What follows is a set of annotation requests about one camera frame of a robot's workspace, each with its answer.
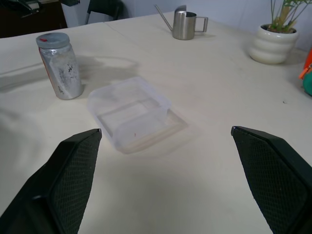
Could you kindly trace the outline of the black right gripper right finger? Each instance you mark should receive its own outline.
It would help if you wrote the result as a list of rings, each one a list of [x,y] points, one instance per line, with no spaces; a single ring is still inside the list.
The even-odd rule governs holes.
[[[312,232],[312,168],[282,138],[231,129],[249,188],[274,234]]]

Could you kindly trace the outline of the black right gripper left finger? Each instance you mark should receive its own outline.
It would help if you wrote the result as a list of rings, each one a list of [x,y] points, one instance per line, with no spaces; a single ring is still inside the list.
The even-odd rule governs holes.
[[[0,217],[2,234],[76,234],[92,189],[100,129],[62,141]]]

